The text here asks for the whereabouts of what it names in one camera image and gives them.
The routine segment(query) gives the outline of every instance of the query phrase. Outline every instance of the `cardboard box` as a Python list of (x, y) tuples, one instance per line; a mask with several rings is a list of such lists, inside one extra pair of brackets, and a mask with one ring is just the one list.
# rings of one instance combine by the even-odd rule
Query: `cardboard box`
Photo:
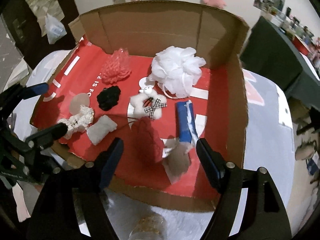
[[(76, 41), (84, 31), (92, 44), (108, 54), (127, 48), (131, 55), (154, 57), (169, 46), (193, 47), (197, 56), (207, 61), (207, 68), (224, 65), (228, 73), (227, 158), (239, 167), (243, 166), (248, 114), (238, 54), (248, 26), (242, 19), (227, 11), (199, 4), (143, 1), (95, 9), (73, 21), (70, 28), (73, 26), (76, 28), (72, 31)], [(65, 64), (66, 61), (61, 63), (55, 75)], [(52, 148), (73, 167), (84, 163), (59, 144)], [(151, 205), (183, 211), (212, 211), (219, 201), (219, 197), (200, 200), (146, 187), (132, 187), (116, 177), (109, 188)]]

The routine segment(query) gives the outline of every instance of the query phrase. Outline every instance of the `white fluffy stuffing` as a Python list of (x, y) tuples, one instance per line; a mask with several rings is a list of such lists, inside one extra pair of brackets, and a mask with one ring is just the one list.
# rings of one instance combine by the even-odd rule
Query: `white fluffy stuffing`
[(80, 106), (80, 113), (72, 115), (69, 119), (62, 118), (58, 123), (65, 123), (68, 131), (64, 138), (69, 140), (75, 132), (84, 132), (90, 123), (93, 122), (94, 111), (87, 106)]

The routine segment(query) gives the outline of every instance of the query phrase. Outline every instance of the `beige round pad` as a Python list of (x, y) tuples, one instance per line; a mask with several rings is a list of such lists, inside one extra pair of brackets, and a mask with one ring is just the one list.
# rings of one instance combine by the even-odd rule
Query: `beige round pad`
[(70, 102), (69, 112), (72, 115), (76, 115), (80, 113), (80, 106), (89, 106), (90, 105), (90, 97), (86, 93), (77, 94), (73, 97)]

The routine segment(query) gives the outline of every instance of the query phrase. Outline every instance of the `door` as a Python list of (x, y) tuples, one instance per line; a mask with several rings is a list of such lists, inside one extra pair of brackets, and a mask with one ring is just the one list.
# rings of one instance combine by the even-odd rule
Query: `door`
[(41, 37), (37, 18), (25, 0), (10, 0), (4, 8), (3, 17), (16, 42), (16, 47), (32, 69), (49, 53), (75, 47), (75, 40), (68, 24), (79, 16), (76, 4), (74, 0), (58, 1), (65, 15), (61, 22), (66, 28), (67, 35), (53, 45), (48, 43), (47, 35)]

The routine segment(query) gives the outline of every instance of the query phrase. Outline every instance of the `black and white checkered bow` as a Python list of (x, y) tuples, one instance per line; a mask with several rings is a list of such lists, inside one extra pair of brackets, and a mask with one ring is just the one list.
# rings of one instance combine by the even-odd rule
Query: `black and white checkered bow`
[(150, 116), (150, 119), (153, 120), (153, 114), (155, 113), (155, 110), (157, 108), (163, 108), (163, 107), (167, 107), (167, 103), (161, 103), (161, 100), (159, 98), (156, 99), (155, 101), (155, 104), (153, 106), (149, 106), (149, 107), (146, 107), (144, 109), (144, 111), (146, 113), (149, 113), (149, 116)]

